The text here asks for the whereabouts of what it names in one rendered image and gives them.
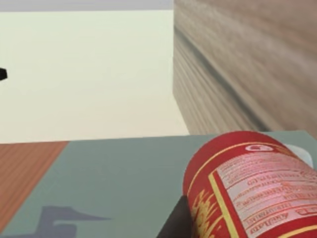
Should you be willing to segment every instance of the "gold line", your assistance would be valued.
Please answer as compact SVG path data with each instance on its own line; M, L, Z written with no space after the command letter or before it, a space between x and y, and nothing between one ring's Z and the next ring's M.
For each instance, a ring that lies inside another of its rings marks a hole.
M278 238L290 238L290 237L298 235L300 233L308 232L308 231L312 231L312 230L317 230L317 225L303 227L303 228L288 232L286 234L283 234L283 235L279 236Z
M236 230L236 228L234 226L233 220L231 219L231 216L230 216L230 213L228 211L228 208L227 208L226 204L223 201L223 198L222 198L221 193L219 191L218 185L217 185L216 181L214 180L213 173L211 173L208 176L208 178L209 178L209 181L211 183L214 195L216 196L217 202L218 202L218 204L220 206L220 210L221 210L221 213L223 215L223 218L226 221L226 224L228 226L230 237L239 237L238 236L238 232L237 232L237 230Z
M189 185L189 188L188 188L188 191L187 191L187 195L189 194L192 186L193 186L193 183L195 181L195 179L197 178L198 174L201 172L201 170L203 170L203 168L211 161L213 160L215 157L217 157L218 155L228 151L228 150L231 150L233 148L236 148L236 147L239 147L239 146L243 146L243 145L250 145L250 144L262 144L262 145L271 145L271 146L276 146L276 147L280 147L280 148L283 148L282 146L279 146L279 145L276 145L276 144L272 144L272 143L263 143L263 142L245 142L245 143L241 143L241 144L237 144L237 145L232 145L230 147L227 147L221 151L219 151L218 153L214 154L212 157L210 157L199 169L198 171L195 173L190 185Z

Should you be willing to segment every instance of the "wood panel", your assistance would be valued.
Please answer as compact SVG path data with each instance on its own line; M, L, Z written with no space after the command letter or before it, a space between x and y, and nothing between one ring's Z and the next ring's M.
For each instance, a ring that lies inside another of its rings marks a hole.
M173 92L191 134L317 137L317 1L176 0Z
M0 233L66 145L0 144Z

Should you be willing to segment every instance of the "red can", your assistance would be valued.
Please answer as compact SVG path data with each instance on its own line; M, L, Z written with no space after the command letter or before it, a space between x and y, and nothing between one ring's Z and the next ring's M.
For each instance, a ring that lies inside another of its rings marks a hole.
M194 238L317 238L317 172L279 141L216 137L184 176Z

